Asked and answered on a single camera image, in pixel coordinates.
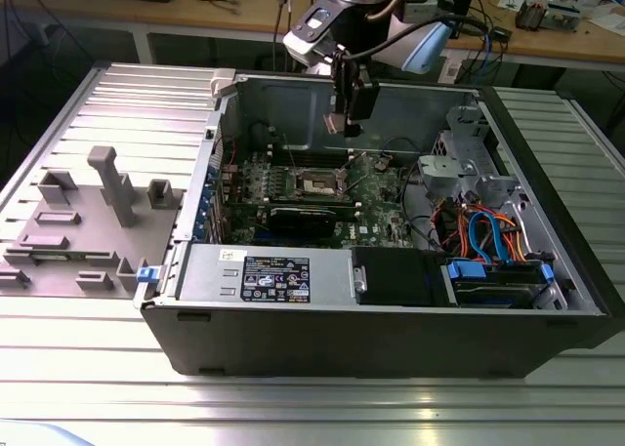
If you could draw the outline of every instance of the white label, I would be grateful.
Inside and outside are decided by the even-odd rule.
[[[67,256],[62,256],[62,255],[42,255],[42,256],[36,256],[35,257],[36,261],[69,261],[69,259],[67,258]]]
[[[219,260],[229,263],[242,263],[245,256],[247,256],[247,251],[244,249],[222,249],[219,252]]]

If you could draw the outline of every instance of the wooden desk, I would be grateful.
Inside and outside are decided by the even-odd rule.
[[[36,0],[14,0],[22,18],[52,22]],[[134,0],[43,0],[68,24],[126,30],[133,34],[142,63],[153,63],[147,36],[150,33],[184,34],[227,39],[271,41],[275,23],[275,0],[240,0],[240,15],[205,2],[172,0],[167,4]],[[553,30],[529,32],[515,29],[515,13],[482,0],[496,25],[513,30],[506,61],[597,70],[625,70],[625,38],[583,21],[576,33]],[[308,7],[309,0],[293,0],[293,19]],[[280,33],[286,31],[282,16]],[[449,64],[468,59],[479,49],[477,37],[451,40],[443,53]]]

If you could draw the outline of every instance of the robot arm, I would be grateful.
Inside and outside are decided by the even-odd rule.
[[[283,43],[304,65],[331,65],[335,97],[325,116],[328,131],[345,137],[361,133],[358,121],[371,116],[379,92],[368,74],[372,59],[428,72],[452,25],[470,20],[452,10],[452,0],[317,0]]]

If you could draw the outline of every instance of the motherboard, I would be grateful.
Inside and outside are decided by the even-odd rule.
[[[400,205],[407,173],[375,152],[253,152],[223,170],[224,242],[412,247]]]

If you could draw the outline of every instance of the power supply label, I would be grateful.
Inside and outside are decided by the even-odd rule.
[[[256,303],[310,303],[310,260],[247,256],[241,299]]]

